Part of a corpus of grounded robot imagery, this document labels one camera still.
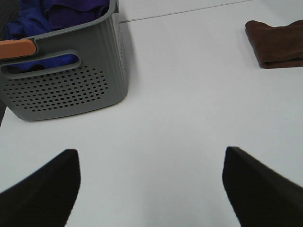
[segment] folded towel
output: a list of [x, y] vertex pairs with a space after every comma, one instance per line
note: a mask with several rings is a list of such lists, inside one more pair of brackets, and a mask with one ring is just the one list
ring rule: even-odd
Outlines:
[[303, 20], [279, 27], [252, 20], [245, 26], [261, 67], [303, 66]]
[[54, 0], [49, 10], [53, 30], [93, 21], [104, 15], [109, 0]]

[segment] ventilation holes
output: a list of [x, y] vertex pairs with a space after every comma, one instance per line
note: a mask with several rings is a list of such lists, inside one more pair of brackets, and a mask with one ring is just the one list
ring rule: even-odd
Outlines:
[[18, 108], [41, 112], [86, 105], [101, 99], [105, 89], [109, 86], [104, 72], [84, 65], [26, 79], [9, 79], [3, 91]]

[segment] basket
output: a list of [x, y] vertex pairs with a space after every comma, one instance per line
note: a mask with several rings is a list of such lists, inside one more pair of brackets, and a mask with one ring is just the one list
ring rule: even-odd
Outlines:
[[[18, 16], [17, 6], [18, 1], [0, 2], [1, 40], [5, 24]], [[24, 47], [25, 53], [0, 60], [0, 99], [26, 121], [80, 114], [121, 101], [128, 78], [118, 11], [118, 0], [110, 0], [108, 12], [94, 21], [12, 41], [9, 47], [1, 41], [0, 52]], [[26, 53], [27, 45], [35, 48], [32, 53]], [[8, 70], [11, 64], [65, 54], [74, 54], [79, 61], [17, 74]]]

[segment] purple cloth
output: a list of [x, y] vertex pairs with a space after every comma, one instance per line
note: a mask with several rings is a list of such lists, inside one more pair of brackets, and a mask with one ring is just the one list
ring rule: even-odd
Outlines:
[[93, 21], [104, 15], [108, 7], [109, 0], [54, 0], [49, 10], [51, 29]]

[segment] white surface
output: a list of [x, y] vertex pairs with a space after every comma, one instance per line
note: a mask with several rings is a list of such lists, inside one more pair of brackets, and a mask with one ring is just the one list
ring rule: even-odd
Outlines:
[[0, 191], [66, 148], [78, 149], [82, 177], [68, 227], [240, 226], [221, 180], [227, 146], [303, 186], [303, 68], [259, 68], [244, 31], [252, 19], [273, 26], [301, 19], [302, 3], [290, 2], [122, 24], [126, 99], [40, 122], [7, 110]]
[[120, 21], [157, 17], [243, 1], [248, 0], [119, 0]]

